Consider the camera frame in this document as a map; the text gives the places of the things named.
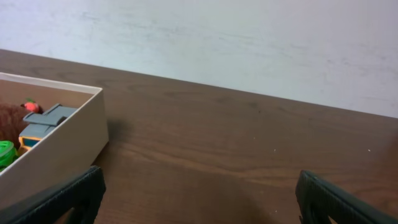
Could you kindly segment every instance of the green plastic toy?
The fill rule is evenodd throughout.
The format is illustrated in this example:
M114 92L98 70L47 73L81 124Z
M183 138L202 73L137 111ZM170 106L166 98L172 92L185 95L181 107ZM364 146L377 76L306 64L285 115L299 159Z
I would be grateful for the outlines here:
M0 141L0 172L18 159L17 149L10 141Z

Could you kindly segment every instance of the black object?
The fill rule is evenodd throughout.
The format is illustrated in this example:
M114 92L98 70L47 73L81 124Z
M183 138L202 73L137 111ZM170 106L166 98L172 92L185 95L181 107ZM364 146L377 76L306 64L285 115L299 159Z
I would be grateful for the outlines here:
M398 224L398 220L376 210L335 185L303 170L296 186L302 224Z
M101 168L92 166L78 177L1 210L0 223L53 224L70 210L67 223L94 223L105 190Z

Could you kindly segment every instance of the wooden table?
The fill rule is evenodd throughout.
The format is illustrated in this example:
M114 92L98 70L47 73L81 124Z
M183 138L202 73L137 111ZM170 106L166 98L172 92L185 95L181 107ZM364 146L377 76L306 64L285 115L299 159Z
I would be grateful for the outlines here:
M299 223L302 169L398 218L398 119L5 50L0 71L104 88L97 223Z

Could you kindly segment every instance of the white box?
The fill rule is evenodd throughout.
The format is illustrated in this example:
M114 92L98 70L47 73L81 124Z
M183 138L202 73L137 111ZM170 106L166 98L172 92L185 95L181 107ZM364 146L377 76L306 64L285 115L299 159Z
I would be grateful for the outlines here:
M0 73L0 102L27 97L77 110L0 172L0 209L87 169L108 142L102 88Z

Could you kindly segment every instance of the white wall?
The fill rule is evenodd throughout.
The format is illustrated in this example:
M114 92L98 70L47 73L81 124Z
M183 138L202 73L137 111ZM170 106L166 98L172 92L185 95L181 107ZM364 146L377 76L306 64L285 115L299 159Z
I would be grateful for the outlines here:
M396 0L0 0L0 48L398 118L397 9Z

